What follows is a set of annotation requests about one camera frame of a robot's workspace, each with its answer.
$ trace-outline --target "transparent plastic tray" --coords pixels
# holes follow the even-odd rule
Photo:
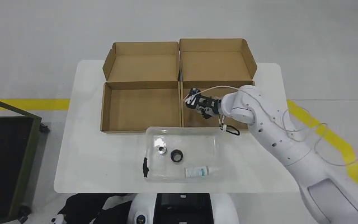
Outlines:
[[[219,128],[148,128],[145,157],[149,171],[145,179],[183,183],[218,180],[222,134]],[[182,152],[180,162],[180,153],[173,152],[177,150]]]

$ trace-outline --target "yellow floor line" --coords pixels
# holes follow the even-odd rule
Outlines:
[[[69,106],[69,99],[0,99],[0,101],[22,110],[68,110]]]
[[[293,116],[295,116],[299,121],[309,126],[310,128],[313,128],[321,123],[316,118],[310,116],[307,111],[297,106],[297,104],[293,101],[288,100],[287,105],[289,107],[290,114],[293,114]],[[326,127],[320,126],[317,128],[316,133],[319,136],[322,136],[325,131]],[[346,164],[356,160],[353,147],[330,129],[327,130],[327,133],[324,136],[324,140],[326,140],[331,146],[336,148],[342,154],[342,158]],[[358,163],[356,162],[352,165],[346,166],[346,169],[349,177],[358,183]]]
[[[69,99],[0,99],[0,101],[22,110],[68,110],[69,106]],[[293,101],[288,100],[287,104],[290,113],[305,125],[313,128],[317,124],[320,124],[319,120],[310,117],[304,109],[297,106]],[[325,130],[326,128],[321,126],[316,130],[316,133],[322,136]],[[342,154],[345,163],[356,159],[353,147],[330,129],[327,131],[324,139]],[[346,168],[348,175],[358,183],[358,163]]]

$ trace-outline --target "cardboard box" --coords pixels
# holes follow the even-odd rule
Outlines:
[[[103,73],[101,131],[181,126],[177,42],[114,43]]]
[[[178,82],[179,68],[181,73]],[[177,42],[114,43],[103,72],[101,131],[142,132],[148,127],[218,127],[187,108],[190,88],[254,85],[257,69],[244,39],[181,39]],[[221,97],[232,89],[214,89]],[[239,129],[245,124],[226,119]]]
[[[254,85],[253,76],[257,70],[256,62],[244,39],[181,39],[181,94],[184,98],[190,88],[200,90],[214,86]],[[203,95],[222,97],[235,92],[229,88],[209,90]],[[183,127],[218,127],[217,119],[204,119],[195,110],[189,109],[182,101]],[[226,118],[226,124],[238,129],[247,125]]]

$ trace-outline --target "metal ring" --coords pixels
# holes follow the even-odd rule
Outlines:
[[[160,155],[164,155],[165,153],[167,153],[167,147],[166,146],[159,146],[158,147],[158,152]]]
[[[180,150],[173,150],[170,153],[170,159],[175,163],[179,163],[183,160],[183,153]]]

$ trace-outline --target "black rubber ring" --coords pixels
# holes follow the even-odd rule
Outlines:
[[[174,157],[176,155],[180,155],[180,160],[175,160]],[[174,162],[174,163],[178,163],[178,162],[181,162],[183,160],[183,153],[180,151],[180,150],[173,150],[171,153],[170,153],[170,159]]]

